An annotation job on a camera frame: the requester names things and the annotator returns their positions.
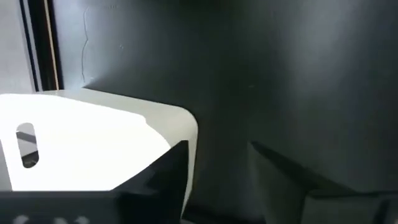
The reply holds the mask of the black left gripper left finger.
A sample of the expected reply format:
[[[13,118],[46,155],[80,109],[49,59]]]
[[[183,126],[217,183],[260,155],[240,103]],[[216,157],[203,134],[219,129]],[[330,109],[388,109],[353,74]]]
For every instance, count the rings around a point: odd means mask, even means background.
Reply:
[[[180,223],[188,141],[104,192],[1,192],[1,223]]]

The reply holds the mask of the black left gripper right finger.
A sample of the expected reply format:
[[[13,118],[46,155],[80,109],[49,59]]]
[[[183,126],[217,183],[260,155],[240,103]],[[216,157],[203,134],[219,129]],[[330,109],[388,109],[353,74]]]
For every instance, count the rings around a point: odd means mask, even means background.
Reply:
[[[266,223],[397,223],[397,191],[358,192],[256,141],[249,176]]]

